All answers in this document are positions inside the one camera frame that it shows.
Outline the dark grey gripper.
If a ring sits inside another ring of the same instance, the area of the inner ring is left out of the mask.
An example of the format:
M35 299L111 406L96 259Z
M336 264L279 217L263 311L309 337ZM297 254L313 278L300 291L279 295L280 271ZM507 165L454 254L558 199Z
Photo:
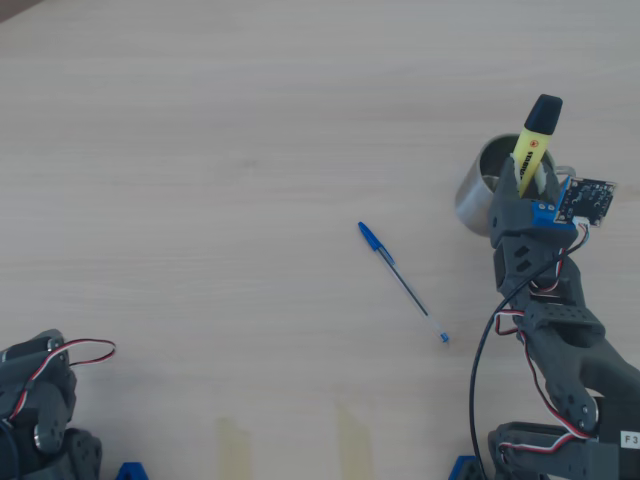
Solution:
M556 223L556 209L561 186L555 168L541 162L533 178L533 196L537 200L520 199L518 164L506 157L494 180L493 202L488 222L490 243L496 248L501 240L514 237L567 248L575 241L575 227Z

